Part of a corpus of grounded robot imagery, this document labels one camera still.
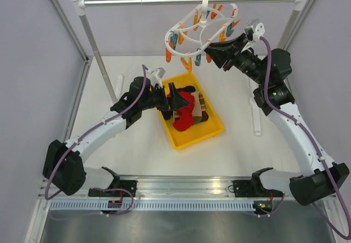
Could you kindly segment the black sock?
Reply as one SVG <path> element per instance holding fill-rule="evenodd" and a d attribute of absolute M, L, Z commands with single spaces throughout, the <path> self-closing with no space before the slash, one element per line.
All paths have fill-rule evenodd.
<path fill-rule="evenodd" d="M 192 85 L 188 85 L 188 86 L 185 86 L 185 87 L 180 87 L 180 88 L 177 88 L 177 90 L 179 92 L 183 91 L 183 92 L 188 92 L 188 93 L 193 93 L 193 92 L 196 92 L 196 88 Z"/>

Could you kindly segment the red sock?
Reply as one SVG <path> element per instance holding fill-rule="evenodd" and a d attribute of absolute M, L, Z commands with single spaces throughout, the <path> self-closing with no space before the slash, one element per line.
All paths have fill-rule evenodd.
<path fill-rule="evenodd" d="M 169 93 L 167 94 L 167 100 L 172 110 L 180 110 L 182 108 L 192 110 L 195 106 L 195 97 L 185 91 L 180 91 L 175 96 Z"/>
<path fill-rule="evenodd" d="M 178 111 L 175 111 L 174 115 L 176 115 L 176 117 L 174 118 L 172 125 L 176 130 L 180 132 L 189 129 L 195 122 L 192 111 L 188 108 L 182 108 Z"/>

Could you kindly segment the striped beige maroon sock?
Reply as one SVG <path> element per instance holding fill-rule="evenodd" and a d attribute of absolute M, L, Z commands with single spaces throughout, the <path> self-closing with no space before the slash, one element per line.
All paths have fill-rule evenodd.
<path fill-rule="evenodd" d="M 192 116 L 194 118 L 193 125 L 206 122 L 209 118 L 206 111 L 205 101 L 203 95 L 199 91 L 192 92 L 191 95 L 194 97 L 194 108 Z"/>

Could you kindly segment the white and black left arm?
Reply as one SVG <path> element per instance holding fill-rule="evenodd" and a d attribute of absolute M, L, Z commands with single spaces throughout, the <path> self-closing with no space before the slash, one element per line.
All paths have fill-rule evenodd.
<path fill-rule="evenodd" d="M 44 192 L 47 200 L 51 185 L 59 193 L 73 195 L 88 189 L 89 195 L 115 196 L 120 190 L 120 178 L 111 169 L 85 168 L 87 159 L 108 140 L 127 130 L 141 118 L 142 112 L 158 109 L 163 113 L 179 110 L 189 105 L 173 83 L 169 83 L 170 94 L 164 86 L 152 83 L 147 77 L 136 77 L 129 90 L 110 108 L 105 116 L 85 133 L 64 142 L 50 143 L 43 167 L 43 176 L 48 183 Z"/>

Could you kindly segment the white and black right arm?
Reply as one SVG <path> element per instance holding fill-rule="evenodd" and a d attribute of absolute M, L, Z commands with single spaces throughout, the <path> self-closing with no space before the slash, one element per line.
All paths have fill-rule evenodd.
<path fill-rule="evenodd" d="M 263 196 L 269 190 L 291 194 L 302 206 L 335 193 L 350 174 L 345 163 L 336 163 L 315 140 L 304 122 L 295 99 L 284 83 L 292 72 L 290 53 L 275 48 L 260 59 L 243 33 L 225 42 L 211 43 L 206 54 L 224 71 L 236 67 L 258 84 L 253 91 L 257 106 L 284 136 L 299 165 L 298 173 L 271 167 L 252 174 L 251 192 Z"/>

